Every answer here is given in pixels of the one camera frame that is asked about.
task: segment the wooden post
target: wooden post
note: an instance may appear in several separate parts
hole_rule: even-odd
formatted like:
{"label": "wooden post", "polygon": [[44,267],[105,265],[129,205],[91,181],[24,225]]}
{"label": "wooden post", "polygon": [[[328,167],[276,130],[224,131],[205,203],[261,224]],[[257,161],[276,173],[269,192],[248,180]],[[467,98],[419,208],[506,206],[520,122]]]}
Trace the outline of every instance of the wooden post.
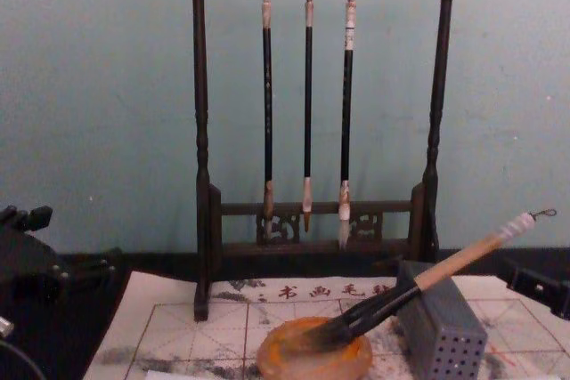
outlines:
{"label": "wooden post", "polygon": [[209,237],[208,172],[208,73],[206,69],[206,19],[204,0],[192,0],[194,16],[194,101],[196,105],[196,146],[198,173],[196,174],[197,238],[199,280],[194,296],[194,319],[208,319],[208,293],[212,260]]}
{"label": "wooden post", "polygon": [[429,136],[427,138],[427,165],[423,175],[426,186],[424,199],[422,237],[424,247],[421,258],[433,262],[439,247],[436,231],[437,200],[437,154],[439,151],[439,130],[444,110],[445,74],[447,72],[447,53],[452,18],[452,0],[441,0],[439,12],[439,29],[437,31],[436,65],[434,83],[431,93],[431,110],[429,112]]}

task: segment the metal hook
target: metal hook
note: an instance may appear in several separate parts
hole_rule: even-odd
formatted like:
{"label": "metal hook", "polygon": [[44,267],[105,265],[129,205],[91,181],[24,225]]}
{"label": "metal hook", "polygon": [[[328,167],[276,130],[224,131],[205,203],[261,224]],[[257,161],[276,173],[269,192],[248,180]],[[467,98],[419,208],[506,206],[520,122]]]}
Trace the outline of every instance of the metal hook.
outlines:
{"label": "metal hook", "polygon": [[544,211],[540,211],[539,213],[529,213],[534,220],[536,221],[536,217],[540,217],[541,215],[544,215],[546,217],[554,217],[556,214],[558,214],[556,209],[545,209]]}

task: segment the practice paper with grid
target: practice paper with grid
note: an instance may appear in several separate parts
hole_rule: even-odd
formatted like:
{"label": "practice paper with grid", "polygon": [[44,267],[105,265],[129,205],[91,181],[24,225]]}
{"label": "practice paper with grid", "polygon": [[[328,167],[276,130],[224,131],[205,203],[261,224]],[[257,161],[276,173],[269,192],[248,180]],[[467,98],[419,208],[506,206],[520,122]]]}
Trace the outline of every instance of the practice paper with grid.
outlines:
{"label": "practice paper with grid", "polygon": [[[570,322],[508,290],[499,279],[453,279],[489,335],[479,379],[570,379]],[[134,272],[85,379],[144,380],[148,371],[261,379],[256,351],[273,328],[304,316],[337,316],[394,284],[394,278],[216,282],[208,321],[196,323],[194,283]],[[396,317],[367,336],[374,360],[364,380],[414,378]]]}

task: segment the wooden brush handle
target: wooden brush handle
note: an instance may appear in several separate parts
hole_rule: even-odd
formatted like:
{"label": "wooden brush handle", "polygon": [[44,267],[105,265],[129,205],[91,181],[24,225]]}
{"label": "wooden brush handle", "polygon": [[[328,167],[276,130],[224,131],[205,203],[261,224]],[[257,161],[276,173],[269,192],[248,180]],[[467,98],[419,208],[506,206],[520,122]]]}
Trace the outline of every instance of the wooden brush handle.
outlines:
{"label": "wooden brush handle", "polygon": [[522,235],[534,226],[534,218],[530,214],[521,214],[499,231],[487,235],[476,243],[446,258],[434,267],[422,272],[415,279],[419,289],[426,290],[442,279],[450,277],[468,264],[478,260],[501,247],[509,239]]}

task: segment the brown brush tip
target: brown brush tip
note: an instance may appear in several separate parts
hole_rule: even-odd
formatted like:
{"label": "brown brush tip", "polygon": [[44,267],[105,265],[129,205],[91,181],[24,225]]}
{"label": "brown brush tip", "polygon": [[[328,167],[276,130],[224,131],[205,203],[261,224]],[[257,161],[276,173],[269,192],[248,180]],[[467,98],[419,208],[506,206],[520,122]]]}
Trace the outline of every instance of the brown brush tip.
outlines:
{"label": "brown brush tip", "polygon": [[311,222],[311,213],[303,213],[303,223],[305,225],[305,233],[309,231],[310,222]]}

